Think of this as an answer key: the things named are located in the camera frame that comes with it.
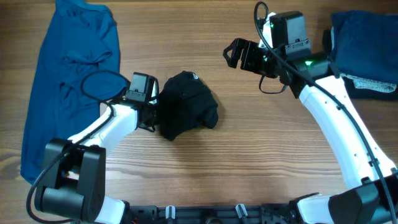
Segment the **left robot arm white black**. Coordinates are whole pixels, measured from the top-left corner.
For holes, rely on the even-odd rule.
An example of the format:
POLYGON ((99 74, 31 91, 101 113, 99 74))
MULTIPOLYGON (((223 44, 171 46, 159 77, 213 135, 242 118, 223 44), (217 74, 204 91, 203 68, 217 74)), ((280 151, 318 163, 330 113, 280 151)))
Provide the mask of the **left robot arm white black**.
POLYGON ((60 223, 132 223, 130 204, 105 194, 106 157, 137 129, 155 132, 159 82, 135 72, 128 88, 109 100, 105 114, 68 139, 45 147, 42 171, 27 194, 31 219, 35 210, 61 217, 60 223))

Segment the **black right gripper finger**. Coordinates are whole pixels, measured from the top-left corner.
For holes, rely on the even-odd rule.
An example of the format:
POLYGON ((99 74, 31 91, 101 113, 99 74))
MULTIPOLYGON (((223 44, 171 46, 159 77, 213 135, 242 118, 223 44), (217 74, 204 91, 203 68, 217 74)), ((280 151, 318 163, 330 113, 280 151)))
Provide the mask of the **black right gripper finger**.
POLYGON ((224 56, 242 56, 247 52, 249 41, 242 38, 234 39, 233 42, 224 49, 224 56))
POLYGON ((238 61, 241 58, 241 51, 236 49, 224 49, 223 57, 231 68, 237 68, 238 61))

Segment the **black t-shirt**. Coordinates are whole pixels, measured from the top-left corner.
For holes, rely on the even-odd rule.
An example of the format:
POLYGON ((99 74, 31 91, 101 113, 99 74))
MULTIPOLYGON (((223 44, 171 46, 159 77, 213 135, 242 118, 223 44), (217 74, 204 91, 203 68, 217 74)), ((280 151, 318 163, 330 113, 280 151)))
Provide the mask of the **black t-shirt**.
POLYGON ((157 125, 160 134, 173 141, 178 135, 218 122, 218 103, 199 77, 188 71, 169 78, 158 95, 157 125))

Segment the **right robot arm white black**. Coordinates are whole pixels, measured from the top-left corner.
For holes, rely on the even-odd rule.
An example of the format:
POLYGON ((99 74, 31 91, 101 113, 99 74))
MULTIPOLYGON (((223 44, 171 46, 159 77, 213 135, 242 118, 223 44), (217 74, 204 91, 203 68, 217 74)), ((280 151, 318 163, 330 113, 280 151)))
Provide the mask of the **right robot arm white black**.
POLYGON ((301 12, 255 17, 261 38, 237 38, 224 49, 232 68, 277 78, 309 110, 338 161, 346 191, 310 194, 290 203, 289 222, 397 222, 397 167, 377 145, 355 110, 336 64, 312 53, 301 12))

